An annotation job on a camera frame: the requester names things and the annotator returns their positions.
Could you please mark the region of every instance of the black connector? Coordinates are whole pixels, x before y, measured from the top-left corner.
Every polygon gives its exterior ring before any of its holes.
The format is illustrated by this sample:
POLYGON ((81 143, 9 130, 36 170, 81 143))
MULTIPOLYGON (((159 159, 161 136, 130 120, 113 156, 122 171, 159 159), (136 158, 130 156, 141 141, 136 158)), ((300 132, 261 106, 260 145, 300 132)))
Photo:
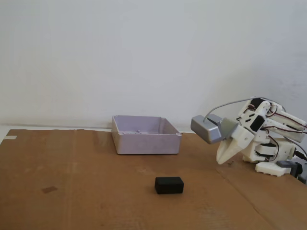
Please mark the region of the black connector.
POLYGON ((296 155, 296 156, 299 157, 300 159, 303 159, 303 160, 306 160, 306 161, 307 161, 307 157, 306 157, 303 153, 297 151, 296 149, 295 149, 295 151, 294 151, 294 155, 296 155))
POLYGON ((156 177, 154 187, 158 194, 183 193, 184 183, 180 177, 156 177))

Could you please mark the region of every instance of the black block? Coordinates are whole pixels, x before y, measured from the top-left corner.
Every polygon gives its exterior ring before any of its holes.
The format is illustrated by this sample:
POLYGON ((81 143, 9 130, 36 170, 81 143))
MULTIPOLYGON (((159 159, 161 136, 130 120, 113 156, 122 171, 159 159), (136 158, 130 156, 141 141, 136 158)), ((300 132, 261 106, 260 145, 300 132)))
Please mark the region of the black block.
POLYGON ((154 187, 158 194, 183 192, 184 183, 180 177, 156 177, 154 187))

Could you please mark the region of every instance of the black rectangular object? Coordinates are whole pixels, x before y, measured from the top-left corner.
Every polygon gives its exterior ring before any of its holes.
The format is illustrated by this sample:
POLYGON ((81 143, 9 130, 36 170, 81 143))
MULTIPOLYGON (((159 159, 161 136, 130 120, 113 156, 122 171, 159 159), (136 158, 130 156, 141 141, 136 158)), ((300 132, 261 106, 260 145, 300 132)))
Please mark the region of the black rectangular object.
POLYGON ((253 130, 254 132, 257 132, 260 127, 264 123, 264 118, 262 116, 257 116, 256 119, 253 121, 253 123, 250 125, 250 129, 253 130))
POLYGON ((252 104, 255 107, 255 109, 257 109, 262 102, 264 102, 264 99, 255 98, 255 99, 251 100, 250 104, 252 104))
POLYGON ((180 177, 156 177, 154 187, 158 194, 183 193, 184 183, 180 177))

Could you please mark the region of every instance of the red wire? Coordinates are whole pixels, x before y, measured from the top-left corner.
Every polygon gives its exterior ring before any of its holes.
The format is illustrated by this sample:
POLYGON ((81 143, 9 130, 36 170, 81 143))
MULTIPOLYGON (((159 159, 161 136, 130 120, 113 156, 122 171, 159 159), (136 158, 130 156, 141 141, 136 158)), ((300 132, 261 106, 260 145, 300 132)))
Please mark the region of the red wire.
POLYGON ((275 115, 282 116, 282 117, 284 117, 284 118, 286 118, 286 119, 289 119, 290 121, 293 121, 294 123, 296 123, 296 124, 298 124, 298 125, 300 125, 300 126, 302 126, 302 127, 307 128, 307 126, 305 126, 305 125, 303 125, 303 124, 301 124, 301 123, 299 123, 299 122, 297 122, 297 121, 293 120, 292 118, 289 118, 289 117, 287 117, 287 116, 285 116, 285 115, 278 114, 278 113, 275 113, 275 115))
POLYGON ((290 132, 290 133, 307 133, 307 132, 303 132, 303 131, 296 131, 296 130, 289 130, 289 129, 284 129, 284 128, 279 128, 277 126, 265 126, 262 127, 262 129, 266 129, 266 128, 276 128, 285 132, 290 132))

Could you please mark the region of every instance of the white wall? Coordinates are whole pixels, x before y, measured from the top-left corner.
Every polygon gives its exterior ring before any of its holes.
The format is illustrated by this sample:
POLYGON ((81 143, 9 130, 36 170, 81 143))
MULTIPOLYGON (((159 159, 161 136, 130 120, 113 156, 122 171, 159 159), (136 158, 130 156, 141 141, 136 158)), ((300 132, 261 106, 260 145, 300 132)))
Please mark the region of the white wall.
POLYGON ((0 124, 156 115, 187 130, 252 95, 307 120, 306 74, 305 0, 0 2, 0 124))

